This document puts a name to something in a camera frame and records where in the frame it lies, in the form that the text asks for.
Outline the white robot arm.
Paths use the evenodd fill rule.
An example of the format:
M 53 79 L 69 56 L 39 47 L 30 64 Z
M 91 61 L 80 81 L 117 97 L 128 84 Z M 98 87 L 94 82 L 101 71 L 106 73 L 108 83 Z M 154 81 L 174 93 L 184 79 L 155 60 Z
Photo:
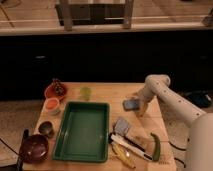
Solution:
M 138 91 L 141 111 L 157 96 L 190 128 L 183 171 L 213 171 L 213 113 L 207 113 L 169 88 L 168 75 L 148 75 Z

